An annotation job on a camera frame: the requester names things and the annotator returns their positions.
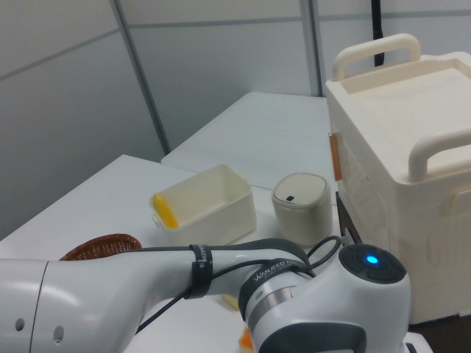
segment brown woven basket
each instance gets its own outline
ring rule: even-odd
[[[129,250],[141,249],[139,240],[128,234],[110,234],[92,239],[61,257],[62,261],[102,259]]]

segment black cable strap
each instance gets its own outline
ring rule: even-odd
[[[259,268],[247,281],[245,281],[238,295],[238,307],[244,321],[245,309],[247,308],[247,304],[249,303],[249,299],[253,293],[255,293],[263,283],[268,282],[271,278],[287,271],[306,273],[308,269],[307,266],[300,261],[274,259]]]
[[[197,299],[206,295],[211,286],[213,278],[213,255],[207,245],[190,245],[196,257],[196,261],[191,265],[191,276],[193,283],[191,292],[185,299]]]

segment blue led light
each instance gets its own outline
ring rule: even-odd
[[[378,260],[378,258],[376,256],[373,256],[373,255],[368,255],[366,257],[366,261],[368,261],[369,263],[373,264],[373,265],[377,265],[380,261]]]

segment white table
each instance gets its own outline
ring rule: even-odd
[[[167,246],[151,218],[149,198],[192,175],[121,156],[1,241],[0,258],[57,260],[91,238],[116,232],[135,236],[145,247]],[[258,225],[239,243],[279,236],[271,191],[252,190]],[[338,234],[335,207],[333,214]],[[243,327],[240,314],[219,297],[183,300],[137,335],[126,353],[239,353]]]
[[[205,171],[227,164],[251,185],[272,190],[289,174],[325,177],[335,204],[327,99],[248,93],[162,159],[162,164]]]

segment container lid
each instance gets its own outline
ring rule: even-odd
[[[288,204],[308,207],[318,203],[327,189],[327,182],[319,175],[295,173],[288,175],[273,190],[273,196]]]

